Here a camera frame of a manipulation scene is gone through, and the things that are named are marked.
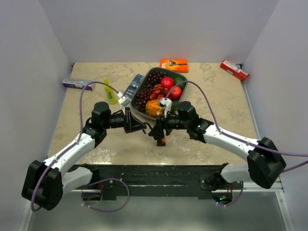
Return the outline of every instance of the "black metal base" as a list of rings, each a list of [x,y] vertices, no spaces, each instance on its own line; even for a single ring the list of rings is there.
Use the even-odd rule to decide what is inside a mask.
[[[128,185],[131,196],[168,196],[197,197],[213,199],[212,190],[227,189],[228,184],[211,182],[213,175],[220,172],[224,166],[136,166],[136,165],[74,165],[91,168],[95,174],[92,181],[107,178],[121,179]],[[126,196],[125,187],[119,182],[104,182],[103,200],[116,200],[117,196]],[[79,189],[100,189],[99,185],[83,186]]]

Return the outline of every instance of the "black bracket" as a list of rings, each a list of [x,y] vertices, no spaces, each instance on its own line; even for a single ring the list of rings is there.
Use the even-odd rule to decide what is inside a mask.
[[[44,163],[37,160],[29,165],[21,193],[23,198],[31,201],[34,188],[46,167]],[[52,210],[60,202],[62,195],[63,185],[61,172],[57,168],[50,169],[38,188],[34,203],[46,210]]]
[[[268,138],[263,138],[258,143],[262,147],[277,150],[273,141]],[[248,153],[247,162],[250,178],[262,188],[271,188],[286,167],[283,157],[259,148],[248,151]]]

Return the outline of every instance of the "red grapes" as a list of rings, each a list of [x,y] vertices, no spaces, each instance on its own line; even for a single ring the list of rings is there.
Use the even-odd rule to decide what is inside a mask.
[[[150,100],[150,95],[154,90],[154,86],[159,84],[160,81],[166,77],[166,72],[154,72],[149,75],[146,84],[144,85],[143,91],[136,95],[136,105],[138,111],[145,112],[146,103]]]

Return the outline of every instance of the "orange box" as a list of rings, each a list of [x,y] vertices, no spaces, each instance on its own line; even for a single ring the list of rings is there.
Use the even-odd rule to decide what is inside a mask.
[[[188,72],[188,62],[186,59],[162,59],[159,67],[178,73]]]

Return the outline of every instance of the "green fruit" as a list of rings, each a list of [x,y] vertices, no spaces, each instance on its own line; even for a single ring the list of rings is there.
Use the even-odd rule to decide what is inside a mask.
[[[175,78],[173,79],[174,84],[177,84],[177,83],[182,82],[182,81],[184,81],[184,80],[183,80],[182,77],[180,77],[180,76],[177,76],[177,77],[175,77]],[[183,90],[184,87],[185,87],[185,83],[181,83],[181,84],[179,84],[178,86]]]

